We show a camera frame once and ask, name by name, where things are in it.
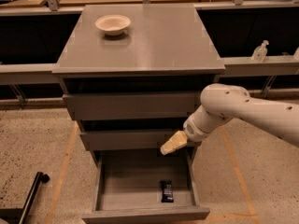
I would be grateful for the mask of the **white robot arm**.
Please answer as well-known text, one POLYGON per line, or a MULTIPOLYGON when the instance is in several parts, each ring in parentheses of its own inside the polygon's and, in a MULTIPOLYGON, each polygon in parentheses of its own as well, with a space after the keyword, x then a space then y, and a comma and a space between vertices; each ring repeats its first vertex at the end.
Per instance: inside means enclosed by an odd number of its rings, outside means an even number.
POLYGON ((241 119, 294 146, 299 146, 299 105, 253 98, 239 86, 212 84, 200 94, 201 105, 161 147, 163 155, 202 142, 231 119, 241 119))

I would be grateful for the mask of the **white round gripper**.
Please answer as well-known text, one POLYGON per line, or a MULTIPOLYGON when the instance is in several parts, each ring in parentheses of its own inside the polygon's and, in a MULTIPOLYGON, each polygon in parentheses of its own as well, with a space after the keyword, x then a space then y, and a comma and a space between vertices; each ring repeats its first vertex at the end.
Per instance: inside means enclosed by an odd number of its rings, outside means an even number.
POLYGON ((160 147, 160 151, 163 155, 173 153, 174 151, 185 147, 188 139, 193 142, 202 142, 208 137, 207 133, 202 132, 195 125, 192 117, 187 118, 184 122, 183 131, 174 133, 169 140, 160 147))

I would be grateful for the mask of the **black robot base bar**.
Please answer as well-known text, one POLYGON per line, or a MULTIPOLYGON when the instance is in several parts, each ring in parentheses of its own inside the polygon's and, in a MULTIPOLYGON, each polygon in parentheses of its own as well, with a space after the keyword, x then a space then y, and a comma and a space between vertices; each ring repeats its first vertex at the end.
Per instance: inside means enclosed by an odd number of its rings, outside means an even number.
POLYGON ((25 224, 40 184, 49 181, 47 174, 37 172, 23 207, 0 209, 0 224, 25 224))

